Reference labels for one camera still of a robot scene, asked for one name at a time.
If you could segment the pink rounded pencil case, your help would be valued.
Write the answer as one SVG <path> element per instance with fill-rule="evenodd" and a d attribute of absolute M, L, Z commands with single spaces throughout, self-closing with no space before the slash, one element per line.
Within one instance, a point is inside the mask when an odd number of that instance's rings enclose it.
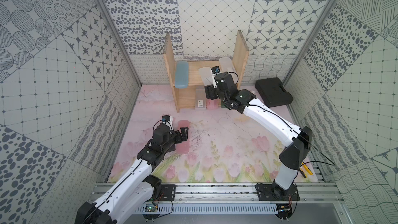
<path fill-rule="evenodd" d="M 190 121 L 188 120 L 180 120 L 177 123 L 177 129 L 180 130 L 183 127 L 189 127 L 190 126 Z M 176 144 L 176 153 L 179 155 L 186 155 L 189 153 L 190 150 L 190 139 L 187 139 L 184 142 L 181 142 L 180 144 Z"/>

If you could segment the clear rounded pencil case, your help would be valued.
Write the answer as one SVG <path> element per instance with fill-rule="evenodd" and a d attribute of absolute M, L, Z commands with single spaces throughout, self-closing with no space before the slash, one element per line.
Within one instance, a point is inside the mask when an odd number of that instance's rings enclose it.
<path fill-rule="evenodd" d="M 202 79 L 204 86 L 209 86 L 214 84 L 213 73 L 210 67 L 199 68 L 199 75 Z"/>

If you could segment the teal pencil case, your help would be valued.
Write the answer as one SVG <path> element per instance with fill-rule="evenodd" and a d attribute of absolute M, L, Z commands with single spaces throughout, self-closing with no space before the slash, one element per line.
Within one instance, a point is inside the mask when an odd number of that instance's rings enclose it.
<path fill-rule="evenodd" d="M 185 89 L 189 85 L 189 63 L 178 61 L 175 70 L 175 88 Z"/>

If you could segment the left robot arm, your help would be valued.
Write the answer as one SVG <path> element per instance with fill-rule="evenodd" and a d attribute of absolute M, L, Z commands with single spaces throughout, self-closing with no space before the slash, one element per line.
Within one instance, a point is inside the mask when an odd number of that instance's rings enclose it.
<path fill-rule="evenodd" d="M 162 180 L 152 173 L 175 145 L 188 140 L 189 128 L 173 130 L 171 123 L 158 126 L 130 169 L 93 203 L 85 202 L 77 211 L 77 224 L 123 224 L 142 204 L 150 201 L 156 208 L 171 195 L 162 188 Z"/>

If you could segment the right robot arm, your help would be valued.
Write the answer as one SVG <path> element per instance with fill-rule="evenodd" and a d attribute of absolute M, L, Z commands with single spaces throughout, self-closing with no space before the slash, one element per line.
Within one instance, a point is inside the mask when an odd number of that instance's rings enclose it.
<path fill-rule="evenodd" d="M 300 128 L 270 110 L 249 90 L 237 88 L 231 73 L 217 73 L 203 79 L 206 98 L 220 99 L 229 110 L 236 110 L 268 129 L 284 145 L 279 154 L 282 163 L 271 192 L 284 197 L 292 187 L 300 167 L 311 149 L 312 130 Z"/>

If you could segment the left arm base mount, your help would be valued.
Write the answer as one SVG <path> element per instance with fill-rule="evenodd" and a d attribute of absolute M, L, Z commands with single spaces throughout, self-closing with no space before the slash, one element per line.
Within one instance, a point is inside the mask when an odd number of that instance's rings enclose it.
<path fill-rule="evenodd" d="M 147 201 L 174 201 L 177 186 L 174 184 L 161 184 L 152 187 L 149 183 L 142 182 L 133 192 L 133 199 Z"/>

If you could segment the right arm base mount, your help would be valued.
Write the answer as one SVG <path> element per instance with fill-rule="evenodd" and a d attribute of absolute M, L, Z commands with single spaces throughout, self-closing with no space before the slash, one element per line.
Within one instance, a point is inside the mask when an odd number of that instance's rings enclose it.
<path fill-rule="evenodd" d="M 259 201 L 299 201 L 297 185 L 292 184 L 289 189 L 284 190 L 277 184 L 255 184 Z"/>

